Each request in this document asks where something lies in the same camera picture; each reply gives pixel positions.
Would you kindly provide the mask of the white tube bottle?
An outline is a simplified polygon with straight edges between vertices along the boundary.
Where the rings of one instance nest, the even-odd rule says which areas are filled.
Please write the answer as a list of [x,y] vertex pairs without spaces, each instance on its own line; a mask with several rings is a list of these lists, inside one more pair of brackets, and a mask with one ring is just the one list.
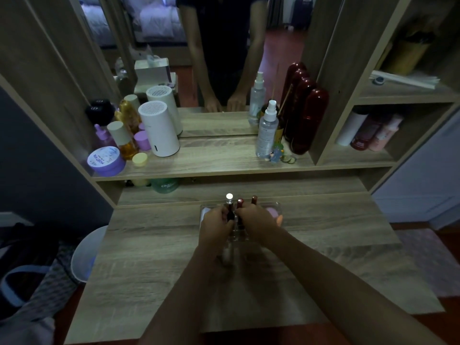
[[335,143],[341,146],[350,145],[368,115],[369,113],[366,111],[352,110],[339,132]]

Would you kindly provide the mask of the large dark red bottle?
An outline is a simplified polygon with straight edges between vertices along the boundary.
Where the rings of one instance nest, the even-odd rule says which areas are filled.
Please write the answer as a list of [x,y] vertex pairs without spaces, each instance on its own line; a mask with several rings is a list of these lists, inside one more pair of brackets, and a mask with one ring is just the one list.
[[287,110],[284,138],[290,143],[294,136],[298,121],[305,108],[308,95],[316,88],[317,82],[311,77],[302,78],[296,86],[291,105]]
[[323,88],[313,89],[302,110],[293,120],[290,149],[296,155],[305,154],[311,147],[329,102],[329,93]]

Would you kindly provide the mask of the green jar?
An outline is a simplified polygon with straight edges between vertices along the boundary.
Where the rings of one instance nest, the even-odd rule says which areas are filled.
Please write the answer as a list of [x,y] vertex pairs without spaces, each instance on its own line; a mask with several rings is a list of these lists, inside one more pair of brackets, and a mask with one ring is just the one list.
[[168,194],[175,191],[180,185],[180,178],[150,179],[152,189],[159,194]]

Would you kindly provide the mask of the person's left forearm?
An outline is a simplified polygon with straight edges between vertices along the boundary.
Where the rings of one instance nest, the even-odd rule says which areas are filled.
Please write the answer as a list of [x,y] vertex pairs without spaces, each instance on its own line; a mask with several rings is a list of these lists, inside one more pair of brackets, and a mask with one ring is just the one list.
[[198,244],[137,345],[197,345],[218,248]]

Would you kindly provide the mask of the tall amber bottle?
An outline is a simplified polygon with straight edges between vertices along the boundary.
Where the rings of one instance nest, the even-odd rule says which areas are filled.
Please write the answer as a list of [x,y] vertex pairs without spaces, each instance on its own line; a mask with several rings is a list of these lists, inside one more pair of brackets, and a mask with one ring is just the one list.
[[142,122],[138,114],[139,107],[140,103],[137,95],[129,94],[120,101],[118,110],[115,111],[115,120],[123,122],[132,135],[139,132],[139,124]]

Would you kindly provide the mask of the wooden vanity shelf unit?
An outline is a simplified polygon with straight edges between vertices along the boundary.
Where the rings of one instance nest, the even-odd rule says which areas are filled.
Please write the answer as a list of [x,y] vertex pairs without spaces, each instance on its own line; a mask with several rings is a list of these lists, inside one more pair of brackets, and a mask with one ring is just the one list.
[[[173,156],[127,162],[118,176],[95,174],[86,157],[97,143],[84,113],[91,98],[116,102],[120,90],[91,36],[77,0],[0,0],[0,91],[22,111],[0,104],[0,200],[17,196],[36,209],[70,213],[70,201],[101,197],[113,209],[222,204],[224,195],[259,202],[332,203],[375,207],[371,193],[383,184],[460,108],[460,64],[441,58],[441,42],[422,59],[423,74],[439,75],[427,89],[372,84],[371,71],[409,9],[422,0],[318,0],[301,60],[329,105],[310,149],[294,164],[255,156],[256,132],[244,112],[179,109],[184,130]],[[414,111],[382,151],[335,144],[354,106],[411,105]],[[132,179],[180,178],[159,194]]]

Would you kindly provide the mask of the pink lotion bottle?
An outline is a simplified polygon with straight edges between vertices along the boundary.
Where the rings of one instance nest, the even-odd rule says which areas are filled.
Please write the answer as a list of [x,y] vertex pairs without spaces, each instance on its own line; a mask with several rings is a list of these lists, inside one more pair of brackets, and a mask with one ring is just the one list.
[[384,124],[372,138],[368,149],[373,152],[378,152],[384,149],[385,145],[392,136],[399,130],[399,125],[403,121],[404,116],[395,114],[386,124]]

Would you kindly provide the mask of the person's right forearm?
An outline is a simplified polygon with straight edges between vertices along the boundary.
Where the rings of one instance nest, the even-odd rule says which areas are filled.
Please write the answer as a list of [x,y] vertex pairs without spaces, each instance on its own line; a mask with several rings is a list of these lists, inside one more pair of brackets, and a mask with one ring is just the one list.
[[274,225],[258,240],[294,274],[353,345],[447,345],[362,279]]

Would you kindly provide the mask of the white cylindrical humidifier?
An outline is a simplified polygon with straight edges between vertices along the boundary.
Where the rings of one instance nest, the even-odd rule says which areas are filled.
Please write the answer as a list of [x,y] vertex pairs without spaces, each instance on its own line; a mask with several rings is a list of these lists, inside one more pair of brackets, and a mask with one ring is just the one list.
[[158,157],[169,157],[180,149],[167,104],[149,101],[140,105],[138,113],[144,124],[151,150]]

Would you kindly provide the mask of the clear spray bottle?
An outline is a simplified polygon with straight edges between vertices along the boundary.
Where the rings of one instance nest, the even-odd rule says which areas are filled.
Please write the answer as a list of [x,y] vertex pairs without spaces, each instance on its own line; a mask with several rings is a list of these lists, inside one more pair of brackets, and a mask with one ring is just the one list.
[[267,159],[270,157],[275,134],[278,128],[277,103],[269,100],[267,109],[259,121],[259,131],[256,143],[256,156]]

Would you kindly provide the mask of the pink patterned rug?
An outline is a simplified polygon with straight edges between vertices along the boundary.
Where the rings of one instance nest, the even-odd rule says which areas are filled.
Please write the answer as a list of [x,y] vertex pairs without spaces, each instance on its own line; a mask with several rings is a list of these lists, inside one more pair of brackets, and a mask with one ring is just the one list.
[[437,297],[460,297],[460,263],[432,229],[395,233]]

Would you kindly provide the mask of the purple cream jar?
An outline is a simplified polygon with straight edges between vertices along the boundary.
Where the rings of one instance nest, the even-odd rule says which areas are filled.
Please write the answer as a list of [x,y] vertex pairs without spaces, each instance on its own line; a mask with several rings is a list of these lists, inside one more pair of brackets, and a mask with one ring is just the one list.
[[105,146],[90,153],[87,164],[99,176],[112,177],[124,170],[126,161],[117,147]]

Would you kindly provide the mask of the clear acrylic cosmetics organizer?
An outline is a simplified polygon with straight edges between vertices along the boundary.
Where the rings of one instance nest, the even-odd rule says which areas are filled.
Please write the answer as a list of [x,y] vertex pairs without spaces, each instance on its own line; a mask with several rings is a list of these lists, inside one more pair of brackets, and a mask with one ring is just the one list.
[[[204,215],[210,210],[221,206],[220,204],[207,204],[200,206],[200,226],[204,219]],[[283,223],[283,214],[281,205],[278,202],[275,203],[261,203],[260,206],[266,209],[270,215],[274,218],[278,226],[281,226]],[[237,203],[233,203],[232,210],[227,209],[228,219],[234,220],[233,230],[229,235],[229,242],[244,242],[249,240],[249,236],[244,228],[243,221],[240,221],[238,216],[235,215],[234,210],[237,207]]]

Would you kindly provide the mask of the person's left hand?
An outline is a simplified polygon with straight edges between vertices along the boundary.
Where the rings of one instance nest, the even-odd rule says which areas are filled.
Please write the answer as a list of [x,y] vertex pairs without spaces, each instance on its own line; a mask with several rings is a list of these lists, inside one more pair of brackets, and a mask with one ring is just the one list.
[[211,258],[220,255],[229,236],[219,236],[215,228],[215,208],[204,215],[201,222],[198,248],[207,253]]

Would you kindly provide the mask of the person's right hand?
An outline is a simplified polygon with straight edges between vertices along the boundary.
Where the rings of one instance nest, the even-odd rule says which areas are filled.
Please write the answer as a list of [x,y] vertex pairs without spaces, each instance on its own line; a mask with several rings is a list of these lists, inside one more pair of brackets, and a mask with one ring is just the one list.
[[270,242],[282,231],[270,213],[259,205],[256,205],[256,232],[248,234],[251,240],[264,247],[269,247]]

